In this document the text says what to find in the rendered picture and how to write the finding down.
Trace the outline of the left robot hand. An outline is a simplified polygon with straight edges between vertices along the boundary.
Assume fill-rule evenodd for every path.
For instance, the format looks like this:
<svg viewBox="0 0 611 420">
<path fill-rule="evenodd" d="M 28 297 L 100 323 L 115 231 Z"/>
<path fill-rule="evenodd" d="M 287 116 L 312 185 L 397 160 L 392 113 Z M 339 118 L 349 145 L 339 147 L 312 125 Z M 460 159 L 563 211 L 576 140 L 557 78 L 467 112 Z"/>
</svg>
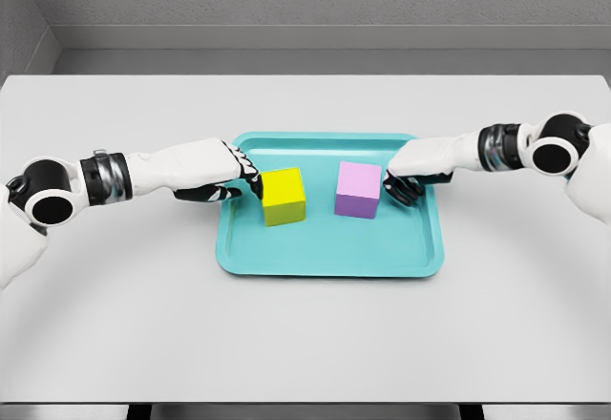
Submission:
<svg viewBox="0 0 611 420">
<path fill-rule="evenodd" d="M 172 184 L 174 197 L 193 202 L 218 202 L 242 195 L 225 183 L 245 180 L 252 193 L 263 199 L 261 173 L 251 159 L 237 146 L 218 138 L 189 143 L 179 152 L 178 183 Z"/>
</svg>

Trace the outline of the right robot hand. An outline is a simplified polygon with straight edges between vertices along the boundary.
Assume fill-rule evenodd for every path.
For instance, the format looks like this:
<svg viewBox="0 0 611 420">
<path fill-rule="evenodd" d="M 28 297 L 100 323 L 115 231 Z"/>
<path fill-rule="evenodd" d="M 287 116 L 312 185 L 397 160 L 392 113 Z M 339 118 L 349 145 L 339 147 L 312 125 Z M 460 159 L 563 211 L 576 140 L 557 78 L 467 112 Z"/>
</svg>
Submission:
<svg viewBox="0 0 611 420">
<path fill-rule="evenodd" d="M 449 183 L 453 168 L 447 154 L 448 137 L 412 139 L 390 160 L 383 187 L 397 202 L 412 206 L 425 195 L 425 185 Z"/>
</svg>

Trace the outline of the purple cube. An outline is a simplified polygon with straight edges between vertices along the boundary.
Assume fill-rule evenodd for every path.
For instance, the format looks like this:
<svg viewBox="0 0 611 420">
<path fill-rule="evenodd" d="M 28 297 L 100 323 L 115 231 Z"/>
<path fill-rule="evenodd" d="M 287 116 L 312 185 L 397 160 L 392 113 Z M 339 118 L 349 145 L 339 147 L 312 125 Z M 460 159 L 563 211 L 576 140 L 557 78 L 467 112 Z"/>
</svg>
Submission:
<svg viewBox="0 0 611 420">
<path fill-rule="evenodd" d="M 372 220 L 380 199 L 381 173 L 379 165 L 341 161 L 334 214 Z"/>
</svg>

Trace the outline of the yellow cube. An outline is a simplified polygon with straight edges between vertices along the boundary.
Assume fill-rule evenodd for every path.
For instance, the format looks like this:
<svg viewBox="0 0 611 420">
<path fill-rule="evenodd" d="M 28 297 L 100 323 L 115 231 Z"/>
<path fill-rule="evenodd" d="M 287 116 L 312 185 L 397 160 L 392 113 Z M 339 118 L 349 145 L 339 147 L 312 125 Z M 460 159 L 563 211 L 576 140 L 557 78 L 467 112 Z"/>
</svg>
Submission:
<svg viewBox="0 0 611 420">
<path fill-rule="evenodd" d="M 306 219 L 306 194 L 298 168 L 261 173 L 263 217 L 266 226 Z"/>
</svg>

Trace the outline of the teal tray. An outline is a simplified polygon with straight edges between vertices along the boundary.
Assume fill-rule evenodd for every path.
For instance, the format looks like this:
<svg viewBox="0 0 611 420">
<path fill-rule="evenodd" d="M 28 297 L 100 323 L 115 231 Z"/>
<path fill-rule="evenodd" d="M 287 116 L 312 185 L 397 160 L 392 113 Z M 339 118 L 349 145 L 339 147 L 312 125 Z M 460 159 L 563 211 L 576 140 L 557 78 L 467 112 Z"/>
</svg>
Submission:
<svg viewBox="0 0 611 420">
<path fill-rule="evenodd" d="M 234 145 L 262 171 L 296 167 L 305 187 L 305 220 L 268 227 L 249 187 L 221 205 L 216 258 L 237 275 L 424 278 L 445 261 L 434 191 L 412 207 L 387 193 L 371 220 L 337 216 L 341 161 L 387 166 L 407 134 L 250 132 Z"/>
</svg>

